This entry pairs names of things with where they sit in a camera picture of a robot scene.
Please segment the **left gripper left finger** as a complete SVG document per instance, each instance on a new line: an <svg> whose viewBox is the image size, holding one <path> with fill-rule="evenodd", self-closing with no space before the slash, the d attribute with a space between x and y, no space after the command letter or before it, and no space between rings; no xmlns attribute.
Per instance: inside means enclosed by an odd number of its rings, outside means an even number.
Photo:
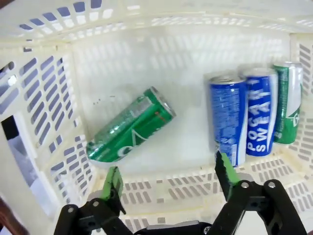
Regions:
<svg viewBox="0 0 313 235"><path fill-rule="evenodd" d="M62 207L55 235L90 235L102 229L107 235L132 235L133 232L120 220L119 215L126 213L120 197L123 181L118 167L110 167L103 189L98 191L82 207L67 204Z"/></svg>

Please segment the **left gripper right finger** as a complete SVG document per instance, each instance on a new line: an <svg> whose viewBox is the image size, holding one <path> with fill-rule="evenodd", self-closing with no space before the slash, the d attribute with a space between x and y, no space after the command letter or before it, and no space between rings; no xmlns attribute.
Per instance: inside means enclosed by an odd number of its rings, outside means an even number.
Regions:
<svg viewBox="0 0 313 235"><path fill-rule="evenodd" d="M263 185L241 180L225 153L216 153L215 172L226 203L211 226L213 235L236 233L246 211L257 212L269 235L304 235L305 227L280 181Z"/></svg>

